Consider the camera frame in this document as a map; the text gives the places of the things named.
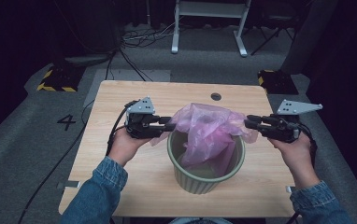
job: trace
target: white metal stand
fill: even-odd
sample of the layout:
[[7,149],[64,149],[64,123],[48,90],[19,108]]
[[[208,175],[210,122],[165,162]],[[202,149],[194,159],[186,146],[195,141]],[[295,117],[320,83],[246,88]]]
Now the white metal stand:
[[250,8],[251,0],[244,4],[225,4],[208,2],[180,2],[176,0],[175,32],[173,33],[172,53],[179,52],[179,16],[204,16],[240,18],[239,29],[234,31],[234,37],[242,57],[248,56],[241,35]]

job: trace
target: green trash can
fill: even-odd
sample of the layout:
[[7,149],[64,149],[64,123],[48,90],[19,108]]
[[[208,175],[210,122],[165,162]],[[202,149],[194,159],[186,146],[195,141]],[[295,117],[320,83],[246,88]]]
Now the green trash can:
[[219,183],[235,175],[245,160],[245,144],[241,136],[233,136],[236,146],[228,164],[226,175],[216,177],[209,165],[202,164],[191,171],[185,170],[179,162],[186,150],[188,134],[173,131],[167,139],[167,153],[173,162],[175,178],[178,184],[186,191],[193,194],[206,194],[211,192]]

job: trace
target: pink plastic bag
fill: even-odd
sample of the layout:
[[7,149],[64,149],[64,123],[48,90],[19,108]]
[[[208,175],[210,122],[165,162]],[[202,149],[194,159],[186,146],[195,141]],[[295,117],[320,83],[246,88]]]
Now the pink plastic bag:
[[[215,105],[190,104],[180,109],[169,122],[176,123],[175,131],[188,134],[181,166],[190,170],[208,162],[216,176],[225,175],[235,148],[231,136],[241,135],[249,144],[257,139],[257,131],[247,129],[245,119],[244,114]],[[167,136],[164,133],[150,143],[155,146]]]

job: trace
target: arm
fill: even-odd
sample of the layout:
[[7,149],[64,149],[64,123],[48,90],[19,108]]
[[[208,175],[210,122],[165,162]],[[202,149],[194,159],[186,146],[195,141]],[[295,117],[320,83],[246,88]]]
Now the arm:
[[268,139],[281,152],[293,175],[296,191],[291,195],[295,212],[304,223],[351,223],[348,213],[339,205],[334,193],[320,181],[310,158],[310,141],[303,133],[288,144]]
[[126,184],[128,174],[123,167],[148,141],[133,139],[124,129],[116,131],[111,151],[65,209],[61,223],[108,223]]

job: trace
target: person's left hand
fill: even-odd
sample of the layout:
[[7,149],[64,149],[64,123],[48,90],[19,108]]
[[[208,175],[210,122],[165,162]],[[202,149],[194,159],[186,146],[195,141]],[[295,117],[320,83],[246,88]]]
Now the person's left hand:
[[115,132],[114,142],[108,156],[123,167],[149,140],[132,138],[124,128],[121,128]]

